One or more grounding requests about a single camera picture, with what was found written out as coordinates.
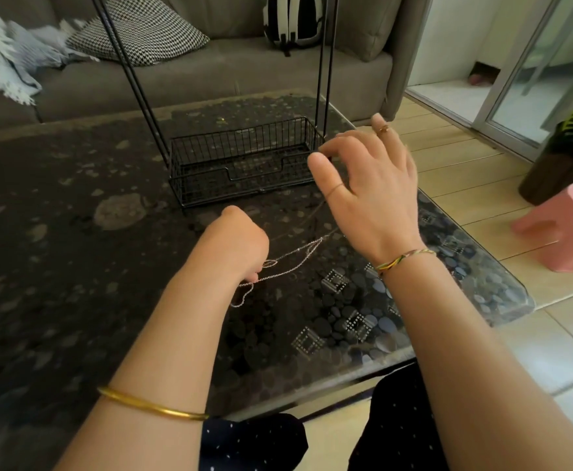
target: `backpack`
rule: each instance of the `backpack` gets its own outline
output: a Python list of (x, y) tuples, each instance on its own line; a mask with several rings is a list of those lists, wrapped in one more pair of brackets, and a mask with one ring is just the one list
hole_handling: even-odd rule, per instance
[(286, 56), (289, 48), (310, 46), (321, 38), (322, 0), (267, 0), (262, 15), (264, 35)]

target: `houndstooth pillow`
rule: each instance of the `houndstooth pillow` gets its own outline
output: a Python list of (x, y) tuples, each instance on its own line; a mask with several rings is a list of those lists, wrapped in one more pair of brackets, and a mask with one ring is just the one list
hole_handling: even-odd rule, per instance
[[(170, 60), (210, 41), (161, 0), (108, 0), (106, 7), (133, 66)], [(67, 42), (83, 53), (118, 61), (99, 17), (94, 17)]]

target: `sofa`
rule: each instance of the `sofa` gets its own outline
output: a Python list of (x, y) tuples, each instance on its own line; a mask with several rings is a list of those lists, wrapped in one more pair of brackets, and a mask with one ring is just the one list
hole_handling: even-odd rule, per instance
[[(320, 47), (290, 57), (263, 35), (265, 0), (163, 0), (210, 36), (206, 47), (136, 68), (152, 107), (266, 91), (316, 91)], [(340, 0), (331, 102), (353, 122), (395, 116), (431, 0)], [(0, 0), (0, 16), (24, 27), (90, 19), (91, 0)], [(80, 62), (35, 74), (36, 106), (0, 94), (0, 129), (137, 110), (120, 64)]]

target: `sliding glass door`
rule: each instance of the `sliding glass door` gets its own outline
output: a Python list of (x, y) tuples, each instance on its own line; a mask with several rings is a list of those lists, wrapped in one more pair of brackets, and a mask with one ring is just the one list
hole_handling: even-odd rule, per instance
[(573, 0), (537, 0), (472, 127), (534, 160), (573, 109)]

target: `throw pillow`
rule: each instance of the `throw pillow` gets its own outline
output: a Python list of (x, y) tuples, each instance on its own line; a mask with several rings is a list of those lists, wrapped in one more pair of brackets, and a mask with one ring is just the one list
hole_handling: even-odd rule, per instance
[[(334, 1), (329, 3), (326, 41), (331, 40)], [(337, 49), (372, 61), (384, 49), (402, 0), (339, 0)]]
[[(108, 0), (108, 13), (133, 66), (150, 66), (204, 47), (210, 39), (161, 0)], [(68, 40), (70, 47), (118, 61), (99, 17)]]

